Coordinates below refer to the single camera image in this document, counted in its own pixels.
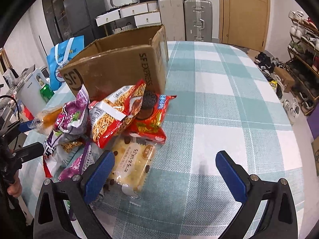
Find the green can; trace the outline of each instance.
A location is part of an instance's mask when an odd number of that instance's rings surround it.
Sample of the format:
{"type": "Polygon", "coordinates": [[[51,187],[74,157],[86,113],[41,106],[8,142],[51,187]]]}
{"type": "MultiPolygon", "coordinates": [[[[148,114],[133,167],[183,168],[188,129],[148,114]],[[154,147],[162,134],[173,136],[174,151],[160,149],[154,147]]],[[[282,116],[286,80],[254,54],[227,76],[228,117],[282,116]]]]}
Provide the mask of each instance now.
{"type": "Polygon", "coordinates": [[[52,89],[50,88],[50,86],[46,83],[42,86],[42,88],[40,89],[40,94],[42,96],[42,98],[48,102],[52,96],[54,95],[54,92],[52,91],[52,89]]]}

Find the finger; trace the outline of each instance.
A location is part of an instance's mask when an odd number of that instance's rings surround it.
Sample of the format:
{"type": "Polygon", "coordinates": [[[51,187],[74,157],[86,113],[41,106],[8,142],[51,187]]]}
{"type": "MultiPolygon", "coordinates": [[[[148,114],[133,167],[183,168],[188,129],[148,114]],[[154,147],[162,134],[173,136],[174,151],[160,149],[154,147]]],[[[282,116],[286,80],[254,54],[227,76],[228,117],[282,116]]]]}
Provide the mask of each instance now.
{"type": "Polygon", "coordinates": [[[18,178],[14,184],[8,187],[7,193],[9,195],[14,195],[18,193],[20,186],[21,186],[21,183],[20,183],[20,179],[18,178]]]}
{"type": "Polygon", "coordinates": [[[17,198],[22,194],[22,186],[19,186],[18,192],[16,194],[13,195],[13,197],[17,198]]]}

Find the black cable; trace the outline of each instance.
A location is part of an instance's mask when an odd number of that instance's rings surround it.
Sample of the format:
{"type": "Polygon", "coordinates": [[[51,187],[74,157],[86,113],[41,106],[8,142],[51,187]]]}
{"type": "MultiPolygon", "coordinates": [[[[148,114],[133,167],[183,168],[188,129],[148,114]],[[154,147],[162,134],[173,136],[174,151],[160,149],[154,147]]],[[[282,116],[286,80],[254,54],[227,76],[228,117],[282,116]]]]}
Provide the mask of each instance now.
{"type": "MultiPolygon", "coordinates": [[[[15,103],[16,106],[17,106],[18,120],[20,121],[19,106],[18,106],[18,103],[17,103],[17,101],[15,100],[15,98],[13,98],[13,97],[10,96],[10,95],[2,95],[2,96],[0,96],[0,99],[2,99],[2,98],[9,98],[9,99],[12,99],[12,100],[14,101],[14,103],[15,103]]],[[[16,149],[17,143],[18,143],[18,137],[16,137],[16,143],[15,143],[15,145],[14,145],[13,151],[16,149]]]]}

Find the screw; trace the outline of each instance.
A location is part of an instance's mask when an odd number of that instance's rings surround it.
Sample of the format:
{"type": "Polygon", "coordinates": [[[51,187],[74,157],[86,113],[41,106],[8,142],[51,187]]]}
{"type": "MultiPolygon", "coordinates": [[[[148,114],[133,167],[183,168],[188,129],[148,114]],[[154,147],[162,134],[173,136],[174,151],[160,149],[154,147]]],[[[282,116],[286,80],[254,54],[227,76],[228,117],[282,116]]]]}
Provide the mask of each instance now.
{"type": "Polygon", "coordinates": [[[253,181],[258,181],[259,180],[259,177],[256,175],[256,174],[252,174],[250,176],[250,178],[253,180],[253,181]]]}
{"type": "Polygon", "coordinates": [[[76,174],[76,175],[74,175],[74,176],[72,177],[72,180],[73,180],[73,181],[78,181],[80,178],[81,178],[81,175],[76,174]]]}
{"type": "Polygon", "coordinates": [[[50,184],[50,182],[51,182],[50,179],[46,179],[46,180],[44,180],[43,184],[44,184],[44,185],[48,185],[48,184],[50,184]]]}
{"type": "Polygon", "coordinates": [[[283,185],[287,185],[288,184],[288,181],[284,178],[280,179],[280,182],[283,184],[283,185]]]}

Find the red snack bag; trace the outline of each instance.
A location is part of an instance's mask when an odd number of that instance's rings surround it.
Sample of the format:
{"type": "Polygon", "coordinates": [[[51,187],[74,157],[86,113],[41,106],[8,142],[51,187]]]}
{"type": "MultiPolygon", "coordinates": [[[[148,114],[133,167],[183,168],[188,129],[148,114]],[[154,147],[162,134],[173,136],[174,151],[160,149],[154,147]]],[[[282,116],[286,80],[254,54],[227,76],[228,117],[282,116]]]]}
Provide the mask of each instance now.
{"type": "Polygon", "coordinates": [[[146,91],[141,110],[127,128],[127,132],[131,136],[143,137],[164,144],[166,135],[160,126],[164,121],[169,101],[175,98],[176,95],[167,96],[146,91]]]}
{"type": "Polygon", "coordinates": [[[90,104],[91,137],[104,148],[113,135],[120,134],[141,109],[145,82],[123,86],[102,101],[90,104]]]}

